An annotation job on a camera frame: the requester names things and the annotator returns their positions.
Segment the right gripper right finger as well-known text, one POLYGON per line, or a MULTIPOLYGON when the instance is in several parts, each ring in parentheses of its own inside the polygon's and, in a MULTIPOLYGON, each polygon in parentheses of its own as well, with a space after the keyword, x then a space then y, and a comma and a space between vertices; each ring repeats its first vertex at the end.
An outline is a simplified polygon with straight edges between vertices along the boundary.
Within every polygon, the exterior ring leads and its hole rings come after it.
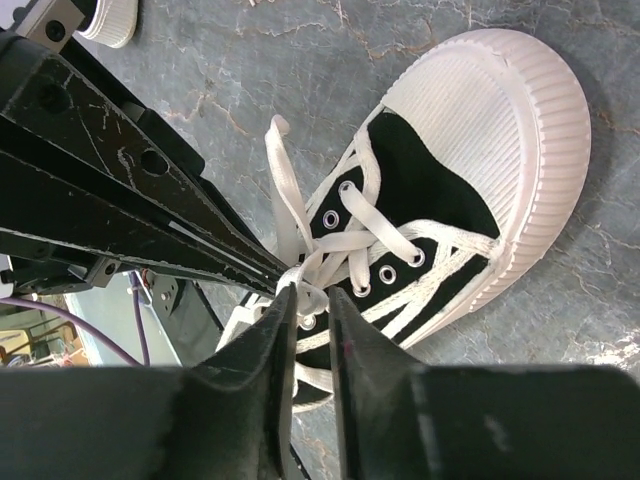
POLYGON ((345 479, 635 479, 639 386, 611 366, 419 362, 329 294, 345 479))

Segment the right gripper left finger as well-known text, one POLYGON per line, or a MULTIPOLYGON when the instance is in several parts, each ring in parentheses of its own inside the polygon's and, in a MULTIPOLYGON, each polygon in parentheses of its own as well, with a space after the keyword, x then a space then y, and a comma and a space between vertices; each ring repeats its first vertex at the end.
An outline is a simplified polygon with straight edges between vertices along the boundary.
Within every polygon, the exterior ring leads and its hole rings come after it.
POLYGON ((193 368, 5 368, 5 479, 283 479, 297 292, 193 368))

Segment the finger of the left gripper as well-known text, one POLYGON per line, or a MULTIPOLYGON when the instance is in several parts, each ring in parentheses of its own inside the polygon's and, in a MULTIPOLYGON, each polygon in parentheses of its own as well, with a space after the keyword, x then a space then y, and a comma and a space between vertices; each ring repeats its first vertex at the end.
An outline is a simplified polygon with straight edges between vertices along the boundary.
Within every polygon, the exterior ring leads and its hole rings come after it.
POLYGON ((63 226, 125 265, 236 284, 264 295, 280 263, 244 237, 136 128, 83 159, 1 121, 1 226, 63 226))
POLYGON ((197 280, 275 280, 284 265, 61 55, 1 36, 1 230, 85 264, 197 280))

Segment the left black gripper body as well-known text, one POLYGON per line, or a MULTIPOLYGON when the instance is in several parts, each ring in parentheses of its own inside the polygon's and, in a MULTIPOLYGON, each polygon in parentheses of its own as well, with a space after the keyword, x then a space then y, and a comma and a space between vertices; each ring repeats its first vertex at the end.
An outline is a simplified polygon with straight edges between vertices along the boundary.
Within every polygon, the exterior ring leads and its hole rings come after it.
POLYGON ((121 257, 86 243, 86 233, 69 227, 1 226, 1 285, 14 295, 56 295, 104 288, 125 271, 121 257))

